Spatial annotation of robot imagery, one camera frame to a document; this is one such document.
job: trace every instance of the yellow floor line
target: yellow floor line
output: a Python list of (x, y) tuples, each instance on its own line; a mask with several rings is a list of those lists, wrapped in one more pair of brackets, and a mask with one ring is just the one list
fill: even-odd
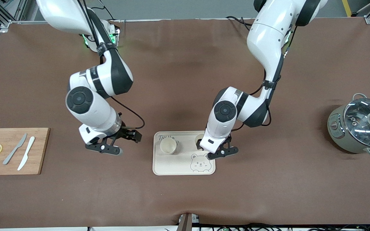
[(348, 3), (348, 0), (342, 0), (342, 3), (343, 3), (343, 7), (345, 8), (345, 12), (346, 12), (346, 15), (348, 17), (351, 17), (351, 8), (349, 7), (349, 3)]

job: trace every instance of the cutting board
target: cutting board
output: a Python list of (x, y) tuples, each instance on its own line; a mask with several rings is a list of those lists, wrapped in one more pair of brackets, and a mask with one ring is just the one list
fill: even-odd
[[(27, 133), (24, 144), (17, 149), (11, 161), (7, 165), (3, 164), (4, 159), (12, 152), (19, 143), (22, 136)], [(0, 175), (32, 175), (40, 174), (42, 162), (44, 160), (45, 148), (47, 147), (49, 128), (0, 128), (0, 144), (3, 147), (0, 153)], [(28, 160), (21, 170), (17, 170), (19, 163), (27, 149), (31, 136), (35, 136), (34, 144), (29, 153)]]

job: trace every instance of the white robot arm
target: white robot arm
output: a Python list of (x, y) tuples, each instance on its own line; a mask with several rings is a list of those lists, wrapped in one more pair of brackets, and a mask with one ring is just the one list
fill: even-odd
[(265, 69), (261, 94), (256, 98), (233, 87), (222, 89), (218, 93), (204, 137), (197, 143), (199, 148), (210, 152), (208, 159), (238, 152), (237, 147), (230, 146), (230, 133), (237, 119), (248, 127), (258, 127), (265, 122), (285, 58), (282, 47), (292, 25), (307, 25), (326, 2), (327, 0), (254, 1), (259, 14), (249, 31), (247, 46)]
[[(115, 139), (125, 138), (138, 143), (141, 134), (124, 129), (120, 114), (105, 99), (129, 91), (133, 83), (131, 70), (109, 38), (103, 22), (93, 10), (82, 7), (79, 0), (37, 0), (37, 4), (42, 16), (52, 27), (65, 32), (92, 35), (97, 39), (98, 55), (105, 57), (106, 61), (71, 75), (66, 107), (83, 123), (79, 132), (88, 149), (121, 154), (122, 149), (113, 145)], [(106, 144), (107, 138), (113, 139), (111, 145)]]

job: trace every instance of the rice cooker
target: rice cooker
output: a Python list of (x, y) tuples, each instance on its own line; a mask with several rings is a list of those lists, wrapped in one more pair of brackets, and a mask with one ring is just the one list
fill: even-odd
[(370, 98), (357, 93), (350, 103), (335, 109), (328, 119), (328, 131), (341, 148), (370, 154)]

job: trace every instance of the tray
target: tray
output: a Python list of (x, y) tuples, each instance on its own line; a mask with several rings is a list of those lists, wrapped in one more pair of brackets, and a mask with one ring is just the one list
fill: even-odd
[[(215, 172), (215, 160), (207, 159), (208, 151), (198, 150), (195, 138), (204, 131), (158, 132), (154, 135), (153, 167), (156, 175), (210, 175)], [(164, 154), (159, 145), (164, 138), (176, 140), (171, 155)]]

